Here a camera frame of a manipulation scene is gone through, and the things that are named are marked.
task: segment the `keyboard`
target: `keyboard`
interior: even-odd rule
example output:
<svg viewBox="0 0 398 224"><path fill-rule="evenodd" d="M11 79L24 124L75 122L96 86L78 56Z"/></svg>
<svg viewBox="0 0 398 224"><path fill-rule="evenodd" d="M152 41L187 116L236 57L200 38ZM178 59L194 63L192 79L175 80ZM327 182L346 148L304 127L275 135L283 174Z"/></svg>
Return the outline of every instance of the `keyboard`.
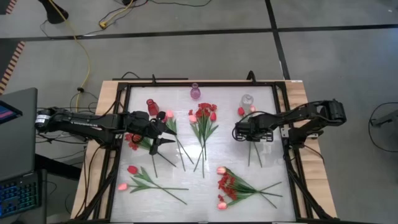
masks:
<svg viewBox="0 0 398 224"><path fill-rule="evenodd" d="M0 182L0 218L39 207L40 189L36 172Z"/></svg>

